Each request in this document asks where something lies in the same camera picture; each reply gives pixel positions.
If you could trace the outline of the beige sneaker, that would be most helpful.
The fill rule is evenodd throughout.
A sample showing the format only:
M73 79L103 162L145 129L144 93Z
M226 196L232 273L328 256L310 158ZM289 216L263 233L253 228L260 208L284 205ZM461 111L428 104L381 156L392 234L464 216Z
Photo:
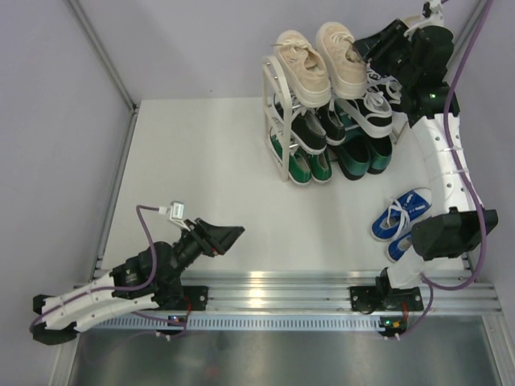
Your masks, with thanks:
M333 92L347 100L362 97L367 84L366 65L354 42L351 31L338 22L323 24L315 38L316 51L328 69Z
M319 108L331 99L328 69L322 56L300 32L284 31L274 44L290 90L307 108Z

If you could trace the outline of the green loafer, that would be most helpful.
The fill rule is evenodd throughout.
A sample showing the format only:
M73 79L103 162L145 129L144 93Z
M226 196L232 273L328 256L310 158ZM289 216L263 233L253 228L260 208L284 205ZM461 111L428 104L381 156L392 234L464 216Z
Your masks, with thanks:
M368 172L372 175L379 175L385 171L390 164L393 145L389 137L368 138L370 164Z
M330 146L336 156L336 161L347 179L361 179L368 172L371 155L365 139L365 132L357 126L351 129L355 122L348 116L339 116L345 128L345 139L342 144Z

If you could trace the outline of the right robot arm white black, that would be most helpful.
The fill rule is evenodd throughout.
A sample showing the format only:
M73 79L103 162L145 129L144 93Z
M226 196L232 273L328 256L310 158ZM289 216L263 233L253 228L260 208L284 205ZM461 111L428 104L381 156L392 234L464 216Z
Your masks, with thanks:
M425 220L407 220L411 251L381 271L373 299L359 297L352 307L370 305L395 310L407 304L422 310L421 284L446 287L427 276L444 261L479 249L475 274L486 258L488 234L497 226L496 210L482 204L472 185L459 132L455 86L446 82L454 51L453 34L434 17L412 27L400 19L354 44L361 58L381 76L402 86L401 110L418 140L431 192L431 213Z

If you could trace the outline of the black canvas sneaker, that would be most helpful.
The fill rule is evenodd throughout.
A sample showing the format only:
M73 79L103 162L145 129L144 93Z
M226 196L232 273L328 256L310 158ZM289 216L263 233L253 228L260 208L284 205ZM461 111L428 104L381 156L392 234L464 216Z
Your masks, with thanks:
M330 110L330 105L326 104L318 108L315 111L315 115L326 133L327 143L331 146L343 144L346 130L336 112Z
M277 94L273 95L273 103L274 121L282 128L284 112ZM292 112L290 139L294 139L307 154L322 154L326 150L327 139L316 115L311 109L300 104L296 96L292 97Z

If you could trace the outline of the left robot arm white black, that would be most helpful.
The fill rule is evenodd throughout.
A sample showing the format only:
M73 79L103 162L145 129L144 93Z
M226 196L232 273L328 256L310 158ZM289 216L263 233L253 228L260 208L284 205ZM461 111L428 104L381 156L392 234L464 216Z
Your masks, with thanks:
M201 218L186 222L180 238L157 241L89 284L60 296L36 295L32 338L53 346L125 314L177 310L186 302L181 276L199 257L225 255L245 232L242 226L215 226Z

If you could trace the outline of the green canvas sneaker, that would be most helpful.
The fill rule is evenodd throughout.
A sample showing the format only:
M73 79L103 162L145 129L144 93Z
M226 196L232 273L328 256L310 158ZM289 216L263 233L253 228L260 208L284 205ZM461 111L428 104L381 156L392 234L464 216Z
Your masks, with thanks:
M307 160L312 178L317 183L327 183L332 178L332 167L327 151L317 155L309 154Z
M274 156L274 159L282 165L282 146L273 130L269 130L269 148ZM288 162L288 177L289 179L299 185L307 185L312 180L311 168L308 164L306 152L297 147L292 150L289 155Z

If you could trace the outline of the black white sneaker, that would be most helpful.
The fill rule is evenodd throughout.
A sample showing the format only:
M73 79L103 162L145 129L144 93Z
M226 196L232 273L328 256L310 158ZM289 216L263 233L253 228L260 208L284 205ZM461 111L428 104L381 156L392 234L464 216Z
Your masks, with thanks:
M389 102L393 110L399 111L402 86L391 76L382 76L375 72L369 65L367 66L367 77L372 89L376 92L381 92L383 97Z
M369 88L354 100L337 98L338 113L347 114L371 138L388 137L393 130L393 110L383 92Z

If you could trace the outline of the blue canvas sneaker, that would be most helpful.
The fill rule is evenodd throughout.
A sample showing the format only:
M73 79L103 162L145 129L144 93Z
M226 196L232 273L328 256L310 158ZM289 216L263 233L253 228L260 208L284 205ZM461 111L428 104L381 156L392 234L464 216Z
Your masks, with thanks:
M396 240L393 240L387 248L389 259L393 262L399 261L404 256L404 254L410 249L411 246L412 235L410 232L404 234L403 236L400 236Z
M419 220L430 215L432 192L419 187L405 192L391 203L372 223L371 232L378 240L396 240Z

